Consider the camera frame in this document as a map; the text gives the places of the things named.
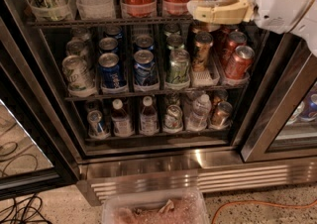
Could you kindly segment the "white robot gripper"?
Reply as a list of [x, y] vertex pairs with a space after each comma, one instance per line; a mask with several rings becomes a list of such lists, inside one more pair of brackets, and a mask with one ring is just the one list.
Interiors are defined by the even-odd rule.
[[194, 20], [216, 25], [234, 25], [254, 18], [259, 28], [277, 34], [315, 34], [316, 0], [190, 0], [187, 10]]

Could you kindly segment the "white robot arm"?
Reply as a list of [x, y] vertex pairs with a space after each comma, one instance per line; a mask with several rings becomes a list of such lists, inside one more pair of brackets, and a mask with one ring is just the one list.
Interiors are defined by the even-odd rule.
[[291, 33], [317, 55], [317, 0], [191, 0], [187, 9], [195, 20], [208, 24], [253, 21], [264, 30]]

